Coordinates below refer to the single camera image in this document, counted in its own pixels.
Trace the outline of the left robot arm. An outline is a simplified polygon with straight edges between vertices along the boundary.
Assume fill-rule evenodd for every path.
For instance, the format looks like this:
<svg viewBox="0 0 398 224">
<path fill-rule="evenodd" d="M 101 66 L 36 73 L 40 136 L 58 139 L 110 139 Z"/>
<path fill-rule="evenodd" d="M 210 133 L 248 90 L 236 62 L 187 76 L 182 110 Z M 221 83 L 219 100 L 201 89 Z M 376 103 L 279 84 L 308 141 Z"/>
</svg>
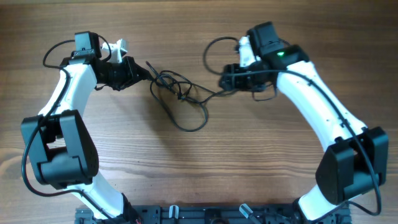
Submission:
<svg viewBox="0 0 398 224">
<path fill-rule="evenodd" d="M 101 40 L 90 31 L 75 34 L 75 50 L 54 67 L 60 79 L 48 103 L 38 115 L 22 120 L 22 180 L 41 197 L 75 195 L 97 222 L 142 223 L 126 196 L 99 171 L 98 151 L 82 115 L 92 91 L 105 86 L 121 91 L 149 79 L 150 73 L 127 56 L 124 39 Z"/>
</svg>

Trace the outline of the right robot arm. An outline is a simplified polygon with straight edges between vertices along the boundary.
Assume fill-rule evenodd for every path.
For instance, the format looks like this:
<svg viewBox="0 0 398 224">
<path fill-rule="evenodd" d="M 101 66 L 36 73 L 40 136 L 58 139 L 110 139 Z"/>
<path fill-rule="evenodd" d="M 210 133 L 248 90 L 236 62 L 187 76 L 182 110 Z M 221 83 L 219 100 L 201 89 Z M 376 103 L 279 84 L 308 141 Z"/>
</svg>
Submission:
<svg viewBox="0 0 398 224">
<path fill-rule="evenodd" d="M 254 26 L 237 41 L 239 62 L 225 66 L 219 85 L 226 91 L 284 94 L 312 127 L 323 149 L 316 184 L 296 201 L 298 220 L 316 223 L 386 181 L 389 139 L 350 113 L 320 78 L 298 45 L 281 39 L 271 22 Z"/>
</svg>

